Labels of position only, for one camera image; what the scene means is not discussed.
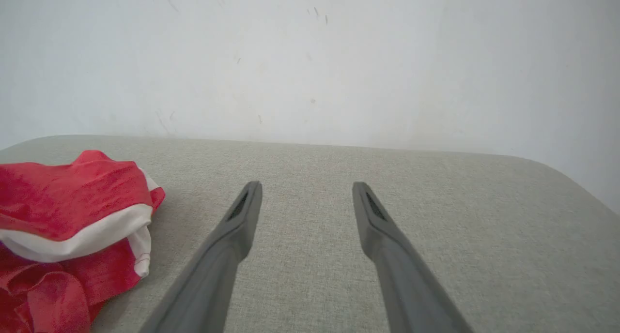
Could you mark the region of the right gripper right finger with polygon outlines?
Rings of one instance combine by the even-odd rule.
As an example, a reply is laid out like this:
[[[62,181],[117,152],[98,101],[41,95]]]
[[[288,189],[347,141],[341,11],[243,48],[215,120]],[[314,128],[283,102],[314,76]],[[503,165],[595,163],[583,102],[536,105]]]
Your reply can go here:
[[[470,333],[457,306],[365,182],[352,187],[364,254],[374,263],[392,333]]]

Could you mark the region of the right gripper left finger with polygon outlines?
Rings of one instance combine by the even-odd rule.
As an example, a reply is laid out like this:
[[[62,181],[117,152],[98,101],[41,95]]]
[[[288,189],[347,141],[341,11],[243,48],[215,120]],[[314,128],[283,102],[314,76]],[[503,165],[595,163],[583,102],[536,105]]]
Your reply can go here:
[[[142,333],[224,331],[237,269],[251,250],[261,204],[261,183],[246,183],[142,325]]]

